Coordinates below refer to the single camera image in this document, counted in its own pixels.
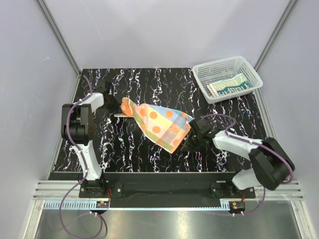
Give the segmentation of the orange dotted checkered towel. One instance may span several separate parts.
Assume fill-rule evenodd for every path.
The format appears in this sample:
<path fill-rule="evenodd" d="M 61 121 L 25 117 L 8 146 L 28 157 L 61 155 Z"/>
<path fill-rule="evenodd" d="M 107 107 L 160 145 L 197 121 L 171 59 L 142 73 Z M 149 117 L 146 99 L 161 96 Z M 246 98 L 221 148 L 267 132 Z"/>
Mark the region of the orange dotted checkered towel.
<path fill-rule="evenodd" d="M 174 153 L 190 132 L 193 117 L 179 110 L 150 104 L 137 105 L 122 98 L 118 118 L 133 118 L 143 134 L 169 153 Z"/>

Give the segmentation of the rabbit print towel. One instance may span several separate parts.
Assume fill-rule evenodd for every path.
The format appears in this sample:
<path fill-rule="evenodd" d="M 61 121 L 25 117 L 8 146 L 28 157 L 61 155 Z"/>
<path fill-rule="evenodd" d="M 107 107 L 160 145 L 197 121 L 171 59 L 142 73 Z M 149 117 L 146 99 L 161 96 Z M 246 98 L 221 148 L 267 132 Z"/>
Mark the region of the rabbit print towel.
<path fill-rule="evenodd" d="M 209 85 L 207 85 L 208 90 L 215 98 L 232 93 L 238 93 L 251 87 L 251 83 L 243 74 L 238 74 L 231 79 L 220 80 L 218 82 L 210 83 Z"/>

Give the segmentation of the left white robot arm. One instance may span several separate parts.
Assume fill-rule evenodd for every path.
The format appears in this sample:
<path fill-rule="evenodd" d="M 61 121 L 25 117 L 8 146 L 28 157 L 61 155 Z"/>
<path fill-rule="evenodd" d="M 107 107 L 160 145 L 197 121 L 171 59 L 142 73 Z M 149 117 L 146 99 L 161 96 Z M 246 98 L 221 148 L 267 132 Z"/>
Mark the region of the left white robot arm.
<path fill-rule="evenodd" d="M 93 114 L 99 108 L 105 108 L 110 115 L 120 109 L 120 103 L 110 92 L 113 84 L 101 80 L 96 88 L 85 78 L 89 93 L 82 99 L 62 106 L 61 137 L 70 143 L 80 162 L 83 176 L 78 181 L 80 198 L 102 198 L 111 195 L 111 188 L 99 165 L 93 146 L 95 123 Z"/>

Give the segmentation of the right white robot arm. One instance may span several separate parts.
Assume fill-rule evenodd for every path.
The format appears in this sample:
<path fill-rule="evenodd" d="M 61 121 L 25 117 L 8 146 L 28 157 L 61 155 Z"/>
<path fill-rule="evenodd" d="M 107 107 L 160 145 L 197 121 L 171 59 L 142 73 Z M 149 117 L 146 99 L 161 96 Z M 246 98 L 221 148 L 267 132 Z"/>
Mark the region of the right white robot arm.
<path fill-rule="evenodd" d="M 256 186 L 274 191 L 285 181 L 292 181 L 295 166 L 274 138 L 245 138 L 227 129 L 213 129 L 203 119 L 192 120 L 190 128 L 182 151 L 198 152 L 210 147 L 239 155 L 251 162 L 250 169 L 237 172 L 232 179 L 212 183 L 211 190 L 215 197 L 228 195 L 235 198 Z"/>

